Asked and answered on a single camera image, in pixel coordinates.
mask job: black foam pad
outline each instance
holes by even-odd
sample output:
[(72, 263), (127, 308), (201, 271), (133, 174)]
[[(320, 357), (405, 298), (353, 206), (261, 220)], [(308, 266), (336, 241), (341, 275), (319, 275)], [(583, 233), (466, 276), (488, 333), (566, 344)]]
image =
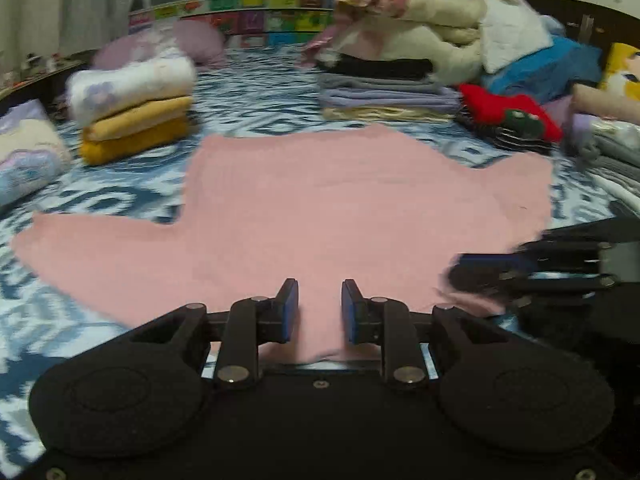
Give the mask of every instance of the black foam pad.
[(460, 428), (517, 453), (559, 453), (598, 437), (614, 397), (588, 364), (542, 347), (474, 346), (440, 383), (440, 404)]
[(125, 343), (48, 370), (29, 410), (47, 449), (135, 456), (179, 438), (201, 407), (202, 378), (163, 345)]

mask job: blue and white bedsheet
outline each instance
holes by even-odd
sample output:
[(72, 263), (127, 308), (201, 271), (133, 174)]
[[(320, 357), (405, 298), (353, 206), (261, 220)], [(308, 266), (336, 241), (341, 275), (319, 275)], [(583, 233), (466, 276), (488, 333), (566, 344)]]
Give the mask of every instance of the blue and white bedsheet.
[[(75, 156), (71, 171), (11, 209), (0, 211), (0, 471), (18, 474), (42, 453), (27, 411), (30, 387), (51, 365), (117, 334), (123, 327), (83, 308), (28, 272), (9, 243), (33, 211), (94, 213), (172, 222), (180, 207), (190, 155), (207, 134), (284, 135), (302, 130), (357, 128), (360, 121), (327, 122), (319, 113), (312, 71), (294, 66), (297, 47), (230, 52), (229, 68), (200, 75), (194, 104), (199, 133), (173, 146), (104, 167), (77, 158), (79, 135), (60, 133)], [(461, 164), (481, 168), (508, 156), (474, 139), (457, 124), (389, 123)], [(610, 216), (603, 190), (554, 155), (553, 227)], [(514, 328), (514, 319), (501, 322)]]

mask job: white blanket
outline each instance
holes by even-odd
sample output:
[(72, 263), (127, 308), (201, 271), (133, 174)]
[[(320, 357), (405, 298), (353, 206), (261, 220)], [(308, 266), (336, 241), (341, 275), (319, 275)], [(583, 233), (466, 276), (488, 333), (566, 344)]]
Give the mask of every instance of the white blanket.
[(521, 57), (553, 45), (542, 17), (525, 0), (484, 0), (480, 22), (482, 62), (495, 74)]
[(67, 81), (73, 118), (84, 128), (147, 101), (191, 95), (196, 69), (181, 54), (136, 62), (119, 70), (83, 70)]

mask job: red cloth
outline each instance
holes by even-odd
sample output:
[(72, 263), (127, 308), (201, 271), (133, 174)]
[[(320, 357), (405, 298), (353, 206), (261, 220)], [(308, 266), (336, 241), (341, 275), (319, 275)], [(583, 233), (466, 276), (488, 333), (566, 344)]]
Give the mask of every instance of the red cloth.
[(548, 142), (560, 142), (562, 130), (551, 120), (546, 112), (529, 96), (519, 94), (504, 97), (487, 92), (477, 85), (460, 85), (465, 105), (469, 108), (478, 124), (501, 124), (507, 110), (520, 110), (537, 115), (545, 125), (544, 139)]

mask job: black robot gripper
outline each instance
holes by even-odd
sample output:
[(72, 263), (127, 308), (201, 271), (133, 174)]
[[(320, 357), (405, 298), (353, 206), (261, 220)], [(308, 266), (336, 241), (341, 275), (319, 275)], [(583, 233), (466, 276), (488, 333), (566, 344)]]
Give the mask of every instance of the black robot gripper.
[(456, 308), (365, 298), (353, 280), (341, 303), (347, 340), (380, 347), (379, 370), (260, 366), (261, 344), (296, 344), (294, 279), (228, 312), (183, 306), (51, 368), (29, 402), (47, 452), (21, 480), (625, 478), (598, 450), (614, 396), (590, 364)]

